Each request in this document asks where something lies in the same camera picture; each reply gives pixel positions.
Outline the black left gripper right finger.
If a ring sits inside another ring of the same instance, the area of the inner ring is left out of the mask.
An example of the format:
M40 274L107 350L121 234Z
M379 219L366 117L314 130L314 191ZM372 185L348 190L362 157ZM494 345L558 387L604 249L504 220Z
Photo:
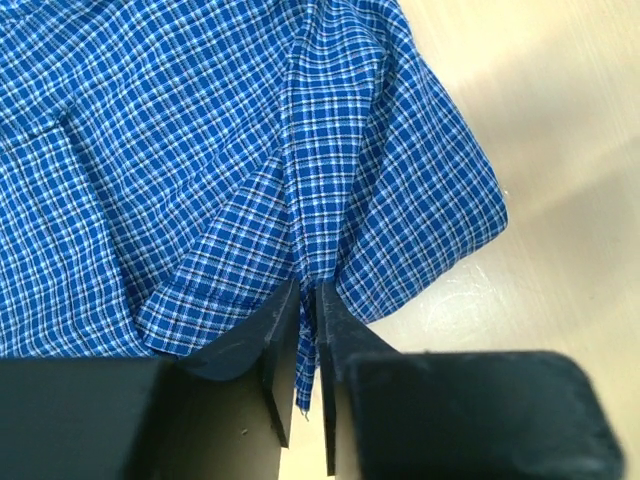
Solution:
M327 472L338 479L620 479L586 373L552 351L402 353L316 291Z

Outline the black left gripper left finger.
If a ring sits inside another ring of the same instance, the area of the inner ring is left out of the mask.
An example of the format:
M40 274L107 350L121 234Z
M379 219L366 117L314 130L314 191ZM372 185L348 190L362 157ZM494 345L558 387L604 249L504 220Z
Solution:
M299 286L187 357L1 363L5 479L274 479L289 444Z

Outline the blue checkered long sleeve shirt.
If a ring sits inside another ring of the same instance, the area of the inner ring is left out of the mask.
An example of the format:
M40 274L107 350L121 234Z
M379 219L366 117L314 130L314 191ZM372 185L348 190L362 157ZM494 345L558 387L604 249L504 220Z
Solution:
M182 357L300 284L379 320L508 222L395 1L5 1L1 353Z

